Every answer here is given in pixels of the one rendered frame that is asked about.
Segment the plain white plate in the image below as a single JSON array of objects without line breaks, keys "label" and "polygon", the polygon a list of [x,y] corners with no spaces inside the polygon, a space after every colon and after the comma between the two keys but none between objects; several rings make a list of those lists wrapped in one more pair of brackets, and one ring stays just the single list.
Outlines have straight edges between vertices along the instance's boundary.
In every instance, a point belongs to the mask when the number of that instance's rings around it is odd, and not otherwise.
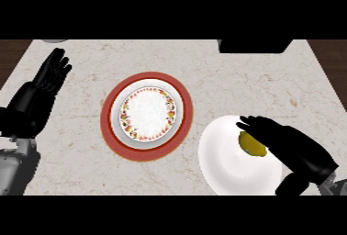
[{"label": "plain white plate", "polygon": [[273,196],[282,182],[282,163],[267,152],[251,156],[239,146],[239,116],[211,121],[198,144],[201,171],[217,195]]}]

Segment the black appliance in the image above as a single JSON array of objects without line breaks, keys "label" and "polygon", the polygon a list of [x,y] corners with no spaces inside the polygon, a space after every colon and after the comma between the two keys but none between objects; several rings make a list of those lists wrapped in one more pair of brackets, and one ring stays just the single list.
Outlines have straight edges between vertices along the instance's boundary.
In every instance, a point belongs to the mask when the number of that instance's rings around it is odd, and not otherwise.
[{"label": "black appliance", "polygon": [[291,39],[220,39],[220,53],[282,53]]}]

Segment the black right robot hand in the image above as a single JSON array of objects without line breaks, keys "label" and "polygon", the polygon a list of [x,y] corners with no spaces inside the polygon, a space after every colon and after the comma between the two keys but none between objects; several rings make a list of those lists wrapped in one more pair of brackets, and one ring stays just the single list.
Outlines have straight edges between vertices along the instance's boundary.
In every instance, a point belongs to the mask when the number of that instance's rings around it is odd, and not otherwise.
[{"label": "black right robot hand", "polygon": [[236,125],[291,169],[275,194],[298,196],[310,183],[321,186],[338,169],[338,164],[321,143],[303,131],[281,125],[266,117],[239,117]]}]

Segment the yellow lemon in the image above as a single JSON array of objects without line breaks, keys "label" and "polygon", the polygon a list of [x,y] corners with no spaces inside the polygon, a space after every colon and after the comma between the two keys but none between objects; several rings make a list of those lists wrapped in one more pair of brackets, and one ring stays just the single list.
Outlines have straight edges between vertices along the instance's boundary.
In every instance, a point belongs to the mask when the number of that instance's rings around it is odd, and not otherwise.
[{"label": "yellow lemon", "polygon": [[264,157],[267,155],[266,146],[245,131],[239,133],[239,147],[254,157]]}]

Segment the red-rimmed floral plate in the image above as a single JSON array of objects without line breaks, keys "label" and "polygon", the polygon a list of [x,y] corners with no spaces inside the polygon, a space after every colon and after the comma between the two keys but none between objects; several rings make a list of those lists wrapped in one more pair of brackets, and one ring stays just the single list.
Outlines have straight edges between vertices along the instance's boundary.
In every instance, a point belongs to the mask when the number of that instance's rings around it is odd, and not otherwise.
[{"label": "red-rimmed floral plate", "polygon": [[103,103],[101,130],[109,148],[134,162],[163,158],[189,134],[192,113],[191,94],[177,79],[160,72],[132,75]]}]

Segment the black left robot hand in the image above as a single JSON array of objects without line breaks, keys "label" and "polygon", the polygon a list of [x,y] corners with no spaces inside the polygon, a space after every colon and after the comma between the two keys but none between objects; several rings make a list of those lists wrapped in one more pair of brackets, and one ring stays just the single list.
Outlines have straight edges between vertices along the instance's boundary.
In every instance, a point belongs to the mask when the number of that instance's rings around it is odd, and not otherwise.
[{"label": "black left robot hand", "polygon": [[34,139],[41,133],[56,95],[72,69],[65,50],[55,48],[31,82],[27,82],[13,95],[9,105],[0,107],[0,136]]}]

